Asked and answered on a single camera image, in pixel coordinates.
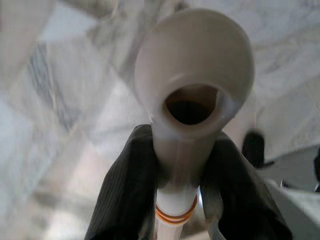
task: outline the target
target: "dark striped cloth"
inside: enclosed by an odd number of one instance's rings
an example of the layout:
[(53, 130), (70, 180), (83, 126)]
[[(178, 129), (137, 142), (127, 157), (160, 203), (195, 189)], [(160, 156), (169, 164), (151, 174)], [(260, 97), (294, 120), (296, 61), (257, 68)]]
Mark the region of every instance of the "dark striped cloth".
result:
[[(137, 126), (105, 176), (85, 240), (151, 239), (158, 169), (151, 127)], [(263, 181), (224, 133), (200, 190), (211, 239), (292, 239)]]

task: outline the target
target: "white plastic tube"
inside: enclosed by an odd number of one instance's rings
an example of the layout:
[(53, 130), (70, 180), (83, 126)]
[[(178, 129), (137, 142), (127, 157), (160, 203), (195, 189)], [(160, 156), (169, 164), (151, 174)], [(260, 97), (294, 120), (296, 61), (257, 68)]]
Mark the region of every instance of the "white plastic tube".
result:
[[(168, 220), (192, 208), (216, 135), (243, 105), (253, 78), (246, 34), (211, 10), (178, 12), (143, 42), (135, 64), (135, 89), (149, 115), (162, 167), (157, 213), (173, 217), (159, 219), (158, 239), (164, 239)], [(185, 221), (178, 222), (170, 226), (177, 233)]]

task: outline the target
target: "hole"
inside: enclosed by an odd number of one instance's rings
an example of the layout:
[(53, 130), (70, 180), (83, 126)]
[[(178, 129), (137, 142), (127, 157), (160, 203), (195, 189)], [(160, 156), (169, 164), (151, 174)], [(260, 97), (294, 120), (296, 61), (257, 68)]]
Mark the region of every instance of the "hole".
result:
[(170, 114), (180, 123), (196, 125), (206, 120), (216, 107), (217, 90), (203, 84), (182, 87), (165, 100)]

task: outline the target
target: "orange band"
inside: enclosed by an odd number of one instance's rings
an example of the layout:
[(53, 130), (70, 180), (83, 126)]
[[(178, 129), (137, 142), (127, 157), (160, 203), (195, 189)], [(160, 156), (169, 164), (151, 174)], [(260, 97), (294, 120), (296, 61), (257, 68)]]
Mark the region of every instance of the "orange band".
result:
[(164, 212), (162, 212), (158, 206), (155, 207), (155, 215), (162, 220), (163, 222), (170, 224), (170, 225), (178, 225), (181, 224), (183, 222), (187, 222), (188, 219), (191, 217), (193, 210), (195, 209), (196, 205), (197, 205), (197, 201), (198, 201), (198, 197), (195, 196), (193, 204), (191, 206), (191, 208), (189, 209), (189, 211), (187, 211), (185, 214), (180, 215), (180, 216), (170, 216), (165, 214)]

